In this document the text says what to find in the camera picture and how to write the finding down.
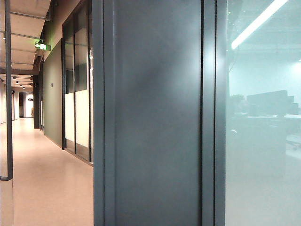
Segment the gray panel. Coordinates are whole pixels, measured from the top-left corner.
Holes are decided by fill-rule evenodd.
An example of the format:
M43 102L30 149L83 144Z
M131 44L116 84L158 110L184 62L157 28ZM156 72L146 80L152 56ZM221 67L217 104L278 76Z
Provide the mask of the gray panel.
M202 225L214 225L215 1L205 0L202 84Z
M33 77L33 127L39 129L40 120L40 100L39 100L39 76Z
M62 146L62 61L61 41L43 65L44 133Z
M200 1L104 9L106 225L197 226Z
M217 1L215 98L215 225L225 225L227 0Z
M102 0L92 0L92 40L95 40L93 43L94 225L104 226L104 83Z

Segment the glass wall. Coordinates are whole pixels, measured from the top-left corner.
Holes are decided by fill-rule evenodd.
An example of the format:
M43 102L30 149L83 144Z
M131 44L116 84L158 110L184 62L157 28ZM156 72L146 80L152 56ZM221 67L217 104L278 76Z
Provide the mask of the glass wall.
M301 224L300 12L228 0L226 226Z
M65 146L87 161L90 154L89 2L64 23Z

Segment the glass door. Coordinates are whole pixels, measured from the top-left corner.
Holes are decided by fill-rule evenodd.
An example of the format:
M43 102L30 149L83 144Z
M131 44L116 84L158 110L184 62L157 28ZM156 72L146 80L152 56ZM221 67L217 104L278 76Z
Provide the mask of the glass door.
M0 62L6 69L0 83L0 225L13 225L12 92L10 54L10 1L0 1Z
M228 0L226 226L301 224L300 12Z
M84 1L63 25L64 53L64 147L92 162L90 3Z

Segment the frosted glass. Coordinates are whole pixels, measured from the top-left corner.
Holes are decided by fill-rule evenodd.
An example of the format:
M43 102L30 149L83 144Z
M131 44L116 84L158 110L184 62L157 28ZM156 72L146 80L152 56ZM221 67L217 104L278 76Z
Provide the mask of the frosted glass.
M89 92L75 92L76 143L88 147L89 138Z
M74 94L65 94L65 138L74 141Z
M301 225L301 1L231 48L273 2L228 0L226 226Z

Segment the black pole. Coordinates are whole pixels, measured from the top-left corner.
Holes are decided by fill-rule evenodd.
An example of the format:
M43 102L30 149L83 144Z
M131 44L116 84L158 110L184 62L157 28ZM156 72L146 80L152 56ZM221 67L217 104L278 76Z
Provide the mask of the black pole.
M7 157L8 176L0 180L9 181L13 178L13 135L11 111L11 29L10 29L10 0L5 0L5 52L6 52L6 125L7 125Z

